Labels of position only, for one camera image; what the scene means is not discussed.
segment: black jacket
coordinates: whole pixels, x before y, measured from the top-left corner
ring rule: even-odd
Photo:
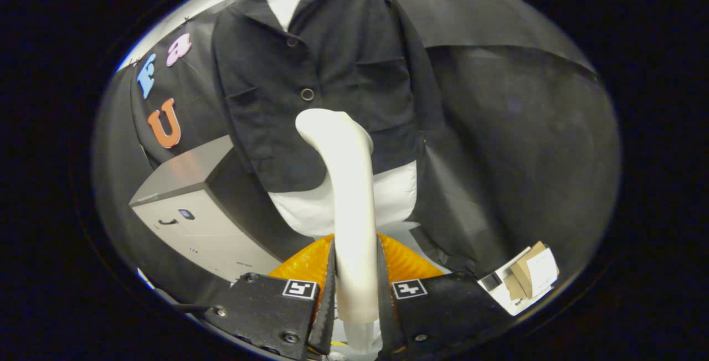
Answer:
[[[266,0],[235,0],[217,17],[213,55],[228,132],[269,192],[325,177],[295,128],[305,109],[361,124],[374,174],[415,160],[423,130],[443,121],[428,56],[393,0],[300,0],[288,33]]]

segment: white mannequin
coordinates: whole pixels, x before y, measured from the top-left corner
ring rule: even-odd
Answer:
[[[266,0],[286,32],[300,0]],[[377,228],[404,221],[416,202],[416,161],[374,175],[374,211]],[[335,230],[332,181],[309,191],[269,192],[278,212],[294,231],[321,238]]]

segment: white label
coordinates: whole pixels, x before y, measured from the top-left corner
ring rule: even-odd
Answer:
[[[542,293],[557,280],[557,263],[549,248],[527,260],[527,267],[532,279],[532,297]]]

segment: jacket button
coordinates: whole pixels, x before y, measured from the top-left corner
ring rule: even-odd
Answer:
[[[312,101],[312,99],[315,98],[315,92],[311,89],[303,89],[303,91],[301,91],[301,98],[303,101]]]

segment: white curved tube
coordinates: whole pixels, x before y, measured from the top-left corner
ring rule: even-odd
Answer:
[[[366,352],[379,318],[374,143],[345,112],[308,109],[298,114],[296,129],[319,152],[332,181],[337,311],[350,348]]]

